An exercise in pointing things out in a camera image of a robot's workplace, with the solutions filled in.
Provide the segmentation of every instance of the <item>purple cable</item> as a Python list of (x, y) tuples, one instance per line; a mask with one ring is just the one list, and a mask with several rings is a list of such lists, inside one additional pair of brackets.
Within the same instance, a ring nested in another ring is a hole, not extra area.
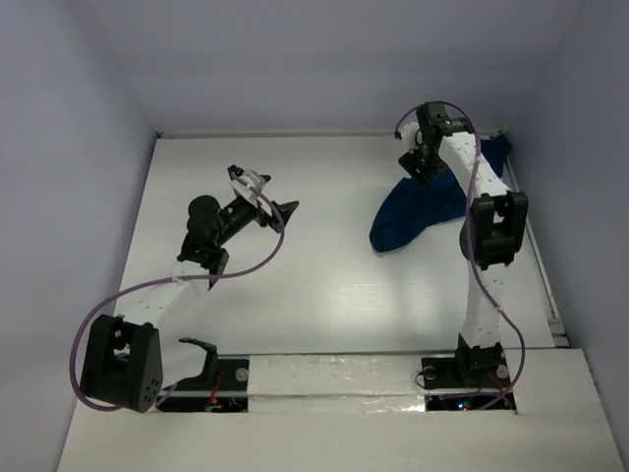
[[(470, 117), (465, 113), (465, 111), (463, 111), (457, 105), (453, 103), (449, 103), (447, 101), (444, 101), (443, 103), (445, 105), (451, 106), (452, 108), (458, 110), (470, 122), (470, 124), (472, 124), (472, 120), (470, 119)], [(465, 242), (466, 242), (468, 254), (470, 255), (474, 254), (474, 245), (472, 243), (472, 227), (469, 224), (469, 222), (472, 219), (471, 206), (472, 206), (472, 201), (474, 200), (474, 194), (476, 190), (474, 183), (476, 182), (476, 175), (479, 171), (479, 164), (481, 163), (480, 161), (481, 136), (479, 135), (478, 131), (476, 131), (476, 129), (474, 130), (474, 137), (476, 139), (476, 154), (474, 157), (474, 167), (472, 169), (472, 177), (470, 178), (470, 186), (468, 188), (468, 197), (465, 203), (465, 222), (463, 223), (464, 228), (465, 228)], [(476, 263), (473, 260), (470, 261), (470, 266), (472, 267), (472, 273), (474, 274), (474, 278), (476, 279), (477, 284), (479, 285), (479, 288), (481, 289), (485, 297), (488, 299), (491, 305), (500, 313), (500, 315), (507, 322), (507, 324), (510, 325), (515, 331), (515, 333), (517, 334), (518, 339), (520, 341), (520, 348), (522, 350), (522, 356), (520, 358), (520, 366), (518, 367), (518, 371), (515, 377), (513, 378), (513, 380), (511, 381), (511, 383), (502, 392), (493, 393), (492, 395), (495, 394), (495, 398), (489, 401), (487, 404), (483, 405), (481, 408), (479, 408), (479, 410), (487, 410), (490, 406), (494, 405), (495, 403), (502, 400), (503, 398), (506, 398), (506, 396), (513, 390), (513, 387), (516, 384), (516, 382), (520, 380), (520, 376), (522, 375), (522, 371), (524, 370), (524, 361), (526, 357), (526, 345), (524, 342), (524, 336), (522, 335), (522, 331), (520, 330), (520, 328), (511, 321), (511, 319), (507, 316), (504, 310), (502, 310), (502, 307), (500, 307), (500, 304), (493, 298), (493, 296), (489, 293), (489, 291), (485, 287), (485, 284), (483, 283), (483, 280), (481, 279), (481, 275), (479, 274), (479, 268), (477, 267)]]
[(404, 113), (402, 115), (402, 118), (400, 118), (399, 120), (397, 120), (397, 124), (395, 125), (395, 136), (397, 136), (397, 134), (400, 132), (400, 125), (402, 124), (402, 122), (406, 119), (407, 116), (409, 116), (411, 113), (413, 113), (415, 110), (417, 110), (421, 105), (417, 105), (414, 106), (413, 108), (411, 108), (409, 111), (407, 111), (406, 113)]
[[(98, 403), (94, 403), (93, 401), (91, 401), (81, 391), (81, 388), (79, 387), (79, 381), (77, 380), (77, 355), (79, 352), (79, 344), (81, 343), (81, 339), (83, 338), (83, 335), (86, 332), (87, 326), (103, 308), (105, 308), (110, 303), (115, 302), (119, 298), (124, 297), (125, 295), (136, 292), (138, 290), (142, 290), (143, 288), (152, 287), (154, 285), (174, 283), (177, 280), (219, 280), (222, 278), (236, 278), (236, 277), (241, 277), (243, 275), (248, 275), (252, 272), (255, 272), (259, 268), (266, 266), (268, 263), (271, 262), (271, 260), (275, 257), (275, 255), (279, 252), (280, 248), (282, 247), (282, 244), (284, 243), (284, 234), (285, 234), (284, 220), (282, 219), (282, 215), (279, 213), (277, 208), (273, 205), (271, 200), (269, 200), (261, 191), (253, 187), (250, 187), (247, 182), (245, 182), (243, 179), (239, 178), (235, 174), (231, 174), (231, 177), (232, 179), (244, 185), (245, 187), (249, 187), (252, 192), (254, 192), (258, 197), (260, 197), (260, 199), (263, 202), (265, 202), (270, 207), (271, 212), (273, 213), (273, 216), (277, 218), (277, 221), (279, 222), (280, 233), (279, 233), (279, 239), (277, 240), (277, 245), (275, 245), (275, 249), (273, 249), (273, 251), (271, 251), (271, 253), (261, 263), (258, 263), (257, 265), (254, 265), (253, 267), (248, 268), (246, 270), (241, 270), (239, 272), (233, 272), (233, 273), (222, 273), (222, 274), (182, 275), (180, 277), (177, 277), (176, 279), (174, 279), (173, 277), (156, 278), (154, 280), (149, 280), (147, 282), (139, 283), (138, 285), (134, 285), (132, 287), (121, 290), (120, 292), (115, 293), (114, 295), (111, 295), (105, 298), (102, 302), (100, 302), (98, 305), (92, 308), (91, 311), (87, 314), (86, 318), (81, 323), (81, 325), (79, 326), (79, 330), (77, 331), (77, 334), (75, 335), (75, 339), (72, 343), (72, 349), (70, 351), (70, 384), (72, 385), (72, 390), (74, 391), (75, 395), (84, 405), (96, 411), (115, 411), (115, 410), (120, 409), (120, 407), (118, 406), (99, 405)], [(174, 391), (176, 386), (177, 384), (174, 383), (173, 386), (171, 386), (168, 389), (165, 395), (160, 398), (159, 400), (160, 404)]]

